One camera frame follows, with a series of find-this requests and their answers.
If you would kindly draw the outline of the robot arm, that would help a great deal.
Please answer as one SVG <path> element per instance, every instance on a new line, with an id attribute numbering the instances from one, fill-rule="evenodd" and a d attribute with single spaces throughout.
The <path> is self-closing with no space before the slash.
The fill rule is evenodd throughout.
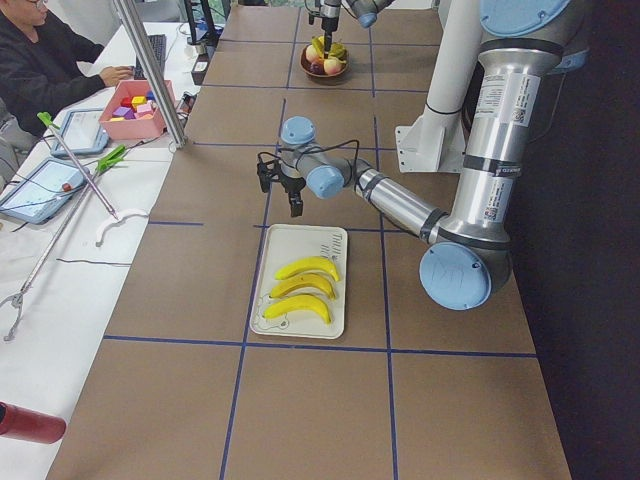
<path id="1" fill-rule="evenodd" d="M 589 1 L 439 1 L 443 35 L 423 113 L 396 130 L 402 172 L 456 171 L 450 212 L 428 204 L 359 158 L 331 157 L 313 123 L 286 120 L 281 152 L 259 162 L 263 191 L 284 186 L 293 216 L 300 193 L 326 199 L 354 190 L 388 220 L 428 244 L 419 275 L 439 305 L 482 305 L 508 280 L 504 218 L 522 171 L 542 79 L 583 65 Z"/>
<path id="2" fill-rule="evenodd" d="M 372 26 L 378 14 L 394 3 L 394 0 L 348 0 L 347 7 L 363 28 Z M 329 55 L 333 44 L 333 34 L 338 30 L 342 8 L 341 0 L 320 2 L 321 27 L 324 33 L 324 57 Z"/>

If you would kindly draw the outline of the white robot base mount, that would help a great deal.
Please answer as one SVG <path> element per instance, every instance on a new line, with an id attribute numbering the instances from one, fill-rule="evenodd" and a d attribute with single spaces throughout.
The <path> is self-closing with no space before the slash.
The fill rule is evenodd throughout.
<path id="1" fill-rule="evenodd" d="M 462 168 L 466 140 L 461 116 L 483 35 L 479 11 L 478 1 L 448 3 L 423 113 L 412 125 L 395 128 L 403 173 L 458 173 Z"/>

